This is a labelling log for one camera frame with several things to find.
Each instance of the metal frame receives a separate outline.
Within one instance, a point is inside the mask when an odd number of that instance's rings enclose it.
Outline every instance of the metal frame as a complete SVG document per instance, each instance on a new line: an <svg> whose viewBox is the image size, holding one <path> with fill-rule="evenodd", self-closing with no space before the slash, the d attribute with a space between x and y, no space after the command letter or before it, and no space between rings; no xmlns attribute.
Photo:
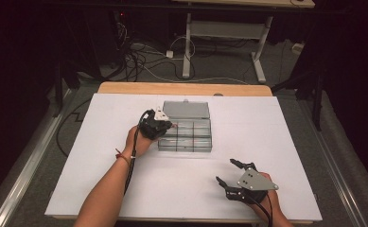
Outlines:
<svg viewBox="0 0 368 227"><path fill-rule="evenodd" d="M258 30L259 32L257 32L258 34L255 34L255 32L244 32L243 29L244 29L244 25L240 25L240 24L234 24L234 23L230 23L229 24L229 28L231 30L231 33L232 33L232 30L235 30L235 31L238 31L238 33L241 33L240 36L237 36L237 35L221 35L222 33L218 34L218 35L214 35L214 34L208 34L206 29L196 29L196 23L194 23L192 21L192 17L191 17L191 13L187 13L187 18L186 18L186 37L185 37L185 50L184 50L184 65L183 65L183 78L184 79L189 79L190 78L190 58L191 58L191 55L190 55L190 45L191 45L191 41L190 41L190 38L191 38L191 35L198 35L198 36L205 36L205 35L209 35L209 36L218 36L218 37L231 37L231 38L246 38L246 39L258 39L259 42L258 42L258 45L257 45L257 50L256 52L252 52L252 63L254 65L254 70L256 72L256 75L257 75L257 80L260 82L260 83L266 83L266 77L264 76L264 72L263 72L263 68L261 66L261 62L260 62L260 56L261 56L261 53L263 51L263 47L264 47L264 44L266 42L266 39L267 39L267 36L269 34L269 31L270 31L270 27L272 25L272 16L269 16L267 19L266 19L266 22L264 24L264 26L262 27L262 29ZM223 23L215 23L213 24L214 27L218 27L219 30L224 30L225 28L227 28L227 25L223 24ZM251 28L251 26L260 26L259 24L248 24L246 25L248 26L249 28Z"/></svg>
<svg viewBox="0 0 368 227"><path fill-rule="evenodd" d="M12 189L9 191L9 194L0 208L0 227L7 225L13 212L16 210L19 202L25 195L31 179L33 178L36 169L39 166L45 151L47 150L47 146L57 130L57 127L61 123L62 118L65 116L66 110L74 99L75 94L76 92L73 92L69 89L66 91L64 96L64 99L66 99L66 105L62 107L57 116L53 117L51 120L49 120L48 124L46 124L47 127L42 132L36 147L32 151L25 164L24 169L22 170Z"/></svg>
<svg viewBox="0 0 368 227"><path fill-rule="evenodd" d="M325 142L322 133L317 131L314 127L313 119L307 117L309 114L309 109L307 106L306 101L299 101L299 105L301 107L302 112L306 116L307 123L310 125L310 128L313 130L314 135L316 136L319 145L320 145L320 152L322 154L324 163L327 167L327 172L331 176L333 183L335 184L338 194L342 200L343 207L345 208L348 216L355 227L361 226L368 226L366 220L364 219L363 214L359 210L359 206L355 200L355 196L352 193L352 190L349 188L348 184L346 183L345 178L342 176L342 173L337 166L334 157L331 154L330 148L328 147L327 143Z"/></svg>

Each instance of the robotic hand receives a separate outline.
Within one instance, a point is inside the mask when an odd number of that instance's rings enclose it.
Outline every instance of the robotic hand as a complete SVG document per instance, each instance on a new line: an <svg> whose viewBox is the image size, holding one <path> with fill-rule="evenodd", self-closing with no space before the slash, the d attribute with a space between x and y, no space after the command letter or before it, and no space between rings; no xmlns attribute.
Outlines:
<svg viewBox="0 0 368 227"><path fill-rule="evenodd" d="M254 165L242 164L240 161L230 159L231 163L238 168L244 168L245 173L239 179L237 184L240 187L231 187L221 178L216 177L219 185L225 189L225 195L230 201L242 201L248 204L260 203L267 195L267 190L277 190L278 185L266 179Z"/></svg>
<svg viewBox="0 0 368 227"><path fill-rule="evenodd" d="M160 108L157 108L156 111L148 110L146 114L148 118L143 118L139 123L139 130L144 137L155 140L166 134L166 131L172 127L168 116Z"/></svg>

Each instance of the human hand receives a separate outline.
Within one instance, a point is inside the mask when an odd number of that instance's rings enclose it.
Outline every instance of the human hand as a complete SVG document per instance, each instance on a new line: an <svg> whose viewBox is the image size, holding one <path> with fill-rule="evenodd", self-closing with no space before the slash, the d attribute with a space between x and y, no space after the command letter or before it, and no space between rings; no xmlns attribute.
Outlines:
<svg viewBox="0 0 368 227"><path fill-rule="evenodd" d="M272 180L268 173L260 172L260 175L269 179L270 181ZM264 212L256 204L247 205L250 206L261 219L268 222L266 214L264 214ZM270 215L272 214L272 226L292 226L292 224L287 220L281 211L278 194L275 190L269 190L267 196L262 202L260 202L260 205L262 205Z"/></svg>
<svg viewBox="0 0 368 227"><path fill-rule="evenodd" d="M127 155L129 157L131 157L131 153L133 150L133 143L134 143L134 135L136 133L137 130L137 126L132 127L129 132L128 132L128 136L127 136L127 141L125 143L125 148L124 148L124 155ZM142 135L142 133L140 132L140 130L138 130L137 132L137 139L136 139L136 157L140 157L142 156L150 147L150 145L154 142L155 140L150 140L146 137L144 137Z"/></svg>

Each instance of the human arm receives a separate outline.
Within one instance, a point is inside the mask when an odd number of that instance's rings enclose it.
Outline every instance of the human arm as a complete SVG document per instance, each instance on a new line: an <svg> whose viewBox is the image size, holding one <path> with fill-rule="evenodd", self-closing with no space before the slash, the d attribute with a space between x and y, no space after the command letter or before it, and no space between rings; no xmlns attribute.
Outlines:
<svg viewBox="0 0 368 227"><path fill-rule="evenodd" d="M131 161L134 134L137 127L130 129L122 155ZM143 155L153 141L138 132L136 157ZM124 197L125 181L130 165L123 158L118 158L96 184L80 208L74 226L114 226Z"/></svg>
<svg viewBox="0 0 368 227"><path fill-rule="evenodd" d="M260 173L264 177L268 178L269 180L272 180L269 174L267 173ZM264 221L268 222L268 218L266 217L266 214L255 204L248 204L254 212ZM262 205L268 213L272 214L272 227L291 227L293 226L287 217L285 217L284 213L281 210L280 203L278 200L278 194L275 190L269 190L268 196L264 198L262 202L260 202L260 205Z"/></svg>

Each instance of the desk leg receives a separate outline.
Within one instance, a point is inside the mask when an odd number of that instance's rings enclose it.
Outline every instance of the desk leg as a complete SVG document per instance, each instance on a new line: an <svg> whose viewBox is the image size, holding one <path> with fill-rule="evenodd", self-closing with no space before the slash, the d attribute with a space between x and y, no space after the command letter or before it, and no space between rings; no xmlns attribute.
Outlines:
<svg viewBox="0 0 368 227"><path fill-rule="evenodd" d="M265 83L266 78L264 77L263 68L260 63L260 56L263 51L264 43L266 42L267 35L269 34L270 26L272 25L272 17L268 17L266 24L263 28L259 43L257 46L257 52L252 52L252 60L254 62L254 69L257 74L257 79L260 83Z"/></svg>
<svg viewBox="0 0 368 227"><path fill-rule="evenodd" d="M54 71L54 88L56 93L56 102L57 102L57 110L54 113L54 117L59 116L63 102L62 102L62 75L61 75L61 63L58 61L55 65L55 71Z"/></svg>
<svg viewBox="0 0 368 227"><path fill-rule="evenodd" d="M188 79L190 77L190 24L192 23L192 15L187 13L186 18L186 39L184 46L184 66L183 66L183 78Z"/></svg>

